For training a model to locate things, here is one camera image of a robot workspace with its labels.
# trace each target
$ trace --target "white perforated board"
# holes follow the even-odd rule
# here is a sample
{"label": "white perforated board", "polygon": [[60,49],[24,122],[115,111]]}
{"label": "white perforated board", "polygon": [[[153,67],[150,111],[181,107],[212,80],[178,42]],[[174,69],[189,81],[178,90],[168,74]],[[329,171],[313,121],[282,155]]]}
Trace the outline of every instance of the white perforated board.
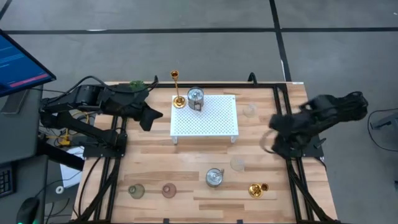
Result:
{"label": "white perforated board", "polygon": [[238,136],[234,95],[205,95],[202,111],[187,105],[176,108],[172,101],[171,136]]}

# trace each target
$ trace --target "silver tin can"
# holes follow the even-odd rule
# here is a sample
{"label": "silver tin can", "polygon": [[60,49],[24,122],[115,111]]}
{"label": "silver tin can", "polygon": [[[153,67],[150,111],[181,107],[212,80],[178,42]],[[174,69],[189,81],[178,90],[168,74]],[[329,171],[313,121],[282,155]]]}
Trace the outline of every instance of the silver tin can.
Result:
{"label": "silver tin can", "polygon": [[188,91],[188,106],[196,111],[201,111],[203,104],[204,104],[204,98],[205,98],[205,92],[199,88],[199,87],[192,87]]}
{"label": "silver tin can", "polygon": [[224,170],[212,168],[209,171],[207,171],[206,183],[210,187],[218,187],[223,181],[223,176],[224,176]]}

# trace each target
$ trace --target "wooden tabletop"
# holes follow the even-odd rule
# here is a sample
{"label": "wooden tabletop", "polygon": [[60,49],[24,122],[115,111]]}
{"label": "wooden tabletop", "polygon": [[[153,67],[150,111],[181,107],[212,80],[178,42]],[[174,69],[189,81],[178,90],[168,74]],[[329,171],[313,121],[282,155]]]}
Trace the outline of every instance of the wooden tabletop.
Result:
{"label": "wooden tabletop", "polygon": [[[298,105],[307,101],[304,85],[287,83],[287,87],[292,109],[297,111]],[[186,92],[187,89],[180,89],[180,93]],[[128,145],[121,160],[112,222],[161,223],[163,218],[169,218],[172,223],[236,223],[238,219],[243,219],[244,223],[295,223],[285,161],[259,147],[261,136],[269,130],[269,119],[276,113],[272,90],[205,89],[207,95],[236,95],[239,137],[234,144],[229,137],[179,138],[175,146],[170,138],[171,96],[174,94],[173,88],[156,88],[146,99],[153,109],[164,114],[154,121],[150,132],[144,132],[132,119],[127,124]],[[243,109],[248,105],[256,106],[254,117],[244,115]],[[95,126],[109,129],[111,121],[112,116],[99,115]],[[268,137],[267,147],[272,146],[274,137]],[[232,170],[232,158],[244,161],[244,171]],[[85,162],[77,198],[95,160],[91,158]],[[98,192],[103,161],[99,161],[90,176],[82,210]],[[336,218],[325,168],[312,158],[304,158],[303,163],[310,193],[326,214]],[[211,168],[225,170],[223,183],[217,188],[205,182],[206,172]],[[162,186],[169,182],[177,187],[177,194],[170,199],[161,192]],[[267,183],[269,190],[261,198],[254,199],[248,194],[253,183]],[[127,192],[134,184],[142,184],[146,189],[141,199],[133,199]],[[103,200],[101,218],[105,217],[108,193]],[[303,198],[298,194],[303,218],[306,218]]]}

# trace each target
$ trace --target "computer screen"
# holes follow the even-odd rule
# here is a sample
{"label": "computer screen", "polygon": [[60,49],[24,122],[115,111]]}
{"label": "computer screen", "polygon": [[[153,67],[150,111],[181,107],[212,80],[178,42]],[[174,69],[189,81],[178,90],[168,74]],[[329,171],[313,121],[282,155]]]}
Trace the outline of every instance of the computer screen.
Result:
{"label": "computer screen", "polygon": [[40,62],[0,30],[0,97],[55,79]]}

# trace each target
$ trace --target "white paper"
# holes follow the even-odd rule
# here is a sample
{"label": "white paper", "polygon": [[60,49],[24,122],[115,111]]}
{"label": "white paper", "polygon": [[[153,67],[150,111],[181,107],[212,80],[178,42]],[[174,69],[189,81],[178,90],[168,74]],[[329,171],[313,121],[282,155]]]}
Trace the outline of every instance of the white paper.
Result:
{"label": "white paper", "polygon": [[[67,151],[67,153],[74,154],[75,156],[83,158],[83,151],[84,151],[84,147],[81,146],[81,147],[75,147],[73,149],[69,149]],[[70,167],[67,167],[63,164],[60,164],[60,168],[61,168],[62,179],[64,180],[63,187],[68,188],[68,187],[71,187],[73,185],[80,183],[80,179],[81,179],[80,171],[72,169]]]}

